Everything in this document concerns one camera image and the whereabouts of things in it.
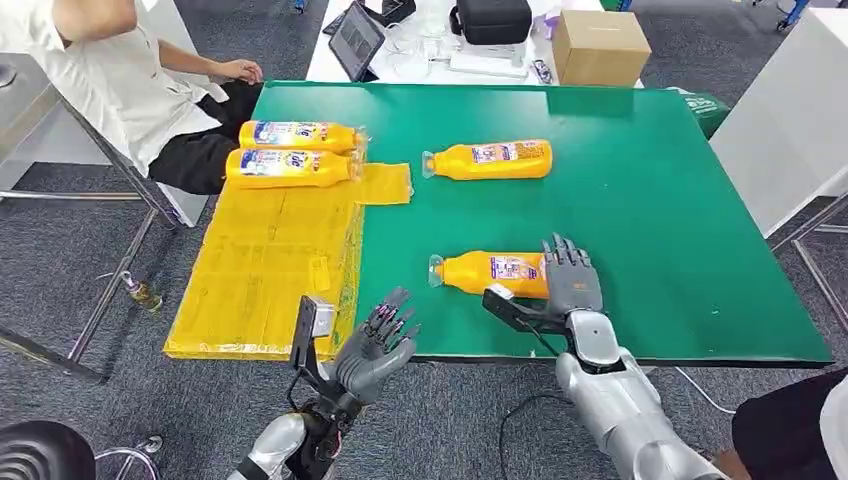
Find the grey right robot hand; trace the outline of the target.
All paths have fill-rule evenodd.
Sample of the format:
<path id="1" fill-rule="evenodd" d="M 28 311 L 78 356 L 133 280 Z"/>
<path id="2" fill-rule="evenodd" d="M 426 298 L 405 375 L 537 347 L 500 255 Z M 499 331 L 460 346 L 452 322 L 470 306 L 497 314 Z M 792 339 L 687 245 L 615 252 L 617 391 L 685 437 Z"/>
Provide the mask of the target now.
<path id="1" fill-rule="evenodd" d="M 552 238 L 553 245 L 542 241 L 547 311 L 557 316 L 566 316 L 574 310 L 601 311 L 599 276 L 587 251 L 556 232 Z"/>

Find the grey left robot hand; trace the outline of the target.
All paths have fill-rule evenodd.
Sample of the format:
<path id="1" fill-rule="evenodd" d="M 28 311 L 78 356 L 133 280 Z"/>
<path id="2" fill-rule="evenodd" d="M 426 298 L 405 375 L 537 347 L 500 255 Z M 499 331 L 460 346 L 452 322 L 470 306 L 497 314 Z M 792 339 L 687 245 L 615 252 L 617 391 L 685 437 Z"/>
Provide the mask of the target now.
<path id="1" fill-rule="evenodd" d="M 412 309 L 402 307 L 409 292 L 394 288 L 356 328 L 338 353 L 331 378 L 357 402 L 376 402 L 389 376 L 415 354 L 418 325 L 408 328 Z"/>

